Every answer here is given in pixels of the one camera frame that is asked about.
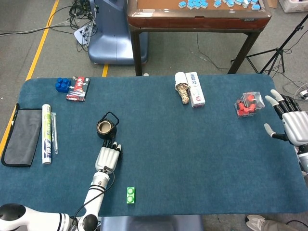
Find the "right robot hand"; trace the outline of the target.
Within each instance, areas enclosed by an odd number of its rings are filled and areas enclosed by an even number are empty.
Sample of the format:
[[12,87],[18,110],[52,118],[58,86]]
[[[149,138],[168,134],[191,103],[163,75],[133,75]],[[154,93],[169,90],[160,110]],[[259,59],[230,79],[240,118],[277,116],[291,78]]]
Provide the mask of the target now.
[[290,142],[295,147],[308,144],[308,114],[302,111],[299,104],[291,97],[271,89],[271,96],[265,99],[274,108],[284,127],[284,134],[279,134],[268,123],[264,124],[265,131],[274,139]]

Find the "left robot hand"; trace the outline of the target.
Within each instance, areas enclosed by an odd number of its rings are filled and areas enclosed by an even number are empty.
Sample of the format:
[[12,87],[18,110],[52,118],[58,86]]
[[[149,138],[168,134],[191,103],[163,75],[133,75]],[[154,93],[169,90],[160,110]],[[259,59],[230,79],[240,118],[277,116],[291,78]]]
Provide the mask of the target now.
[[108,173],[114,171],[121,151],[121,144],[112,140],[104,140],[95,163],[96,170],[106,170]]

